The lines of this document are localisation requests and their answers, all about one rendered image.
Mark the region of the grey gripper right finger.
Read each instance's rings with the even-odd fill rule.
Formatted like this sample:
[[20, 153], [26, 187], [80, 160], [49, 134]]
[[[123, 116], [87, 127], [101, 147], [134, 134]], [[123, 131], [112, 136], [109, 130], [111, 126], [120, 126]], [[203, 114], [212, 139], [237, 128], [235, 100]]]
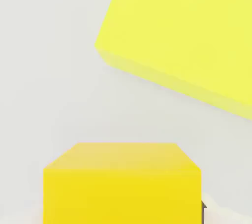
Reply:
[[220, 207], [209, 194], [204, 192], [202, 200], [206, 205], [204, 210], [204, 224], [241, 224], [239, 214], [229, 208]]

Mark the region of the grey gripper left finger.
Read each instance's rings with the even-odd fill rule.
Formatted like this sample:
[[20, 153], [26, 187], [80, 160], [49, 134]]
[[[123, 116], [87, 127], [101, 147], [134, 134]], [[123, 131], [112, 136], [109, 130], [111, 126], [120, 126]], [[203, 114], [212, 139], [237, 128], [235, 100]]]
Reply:
[[34, 206], [23, 211], [21, 224], [43, 224], [43, 208]]

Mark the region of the small yellow cube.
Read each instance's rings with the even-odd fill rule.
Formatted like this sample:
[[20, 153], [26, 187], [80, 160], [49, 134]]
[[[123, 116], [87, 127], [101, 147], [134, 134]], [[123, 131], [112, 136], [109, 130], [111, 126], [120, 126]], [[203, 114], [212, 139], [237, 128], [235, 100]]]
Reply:
[[43, 224], [202, 224], [200, 168], [172, 143], [79, 143], [43, 171]]

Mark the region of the large lemon yellow box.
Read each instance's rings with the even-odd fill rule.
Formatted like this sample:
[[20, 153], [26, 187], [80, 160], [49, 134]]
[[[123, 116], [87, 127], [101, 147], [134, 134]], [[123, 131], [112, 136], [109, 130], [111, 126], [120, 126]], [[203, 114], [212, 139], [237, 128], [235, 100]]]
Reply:
[[252, 0], [111, 0], [111, 66], [252, 120]]

